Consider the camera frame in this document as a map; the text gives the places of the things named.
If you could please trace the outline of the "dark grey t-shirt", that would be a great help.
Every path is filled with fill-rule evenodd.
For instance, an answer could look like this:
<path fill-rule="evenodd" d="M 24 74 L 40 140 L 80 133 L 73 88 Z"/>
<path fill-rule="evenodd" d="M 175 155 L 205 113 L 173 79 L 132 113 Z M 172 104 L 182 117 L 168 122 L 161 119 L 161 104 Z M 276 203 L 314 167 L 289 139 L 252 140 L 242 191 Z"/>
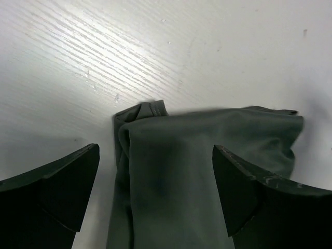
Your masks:
<path fill-rule="evenodd" d="M 212 166 L 215 145 L 290 177 L 303 128 L 260 106 L 170 116 L 143 102 L 113 117 L 117 174 L 107 248 L 233 248 Z"/>

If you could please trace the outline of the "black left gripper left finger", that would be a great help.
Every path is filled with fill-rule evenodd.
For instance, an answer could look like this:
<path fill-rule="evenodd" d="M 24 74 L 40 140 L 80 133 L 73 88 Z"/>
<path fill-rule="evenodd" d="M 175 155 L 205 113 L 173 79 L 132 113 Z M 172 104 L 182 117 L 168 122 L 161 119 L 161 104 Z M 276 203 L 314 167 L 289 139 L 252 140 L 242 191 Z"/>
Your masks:
<path fill-rule="evenodd" d="M 98 144 L 1 181 L 1 248 L 72 248 L 100 161 Z"/>

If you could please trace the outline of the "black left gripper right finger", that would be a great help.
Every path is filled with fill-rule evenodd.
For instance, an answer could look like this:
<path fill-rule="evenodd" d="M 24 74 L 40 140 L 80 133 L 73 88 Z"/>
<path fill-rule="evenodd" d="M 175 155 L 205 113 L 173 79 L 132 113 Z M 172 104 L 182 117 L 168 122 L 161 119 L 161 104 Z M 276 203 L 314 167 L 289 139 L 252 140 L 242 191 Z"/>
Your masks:
<path fill-rule="evenodd" d="M 222 146 L 213 170 L 235 248 L 331 248 L 331 191 L 251 164 Z"/>

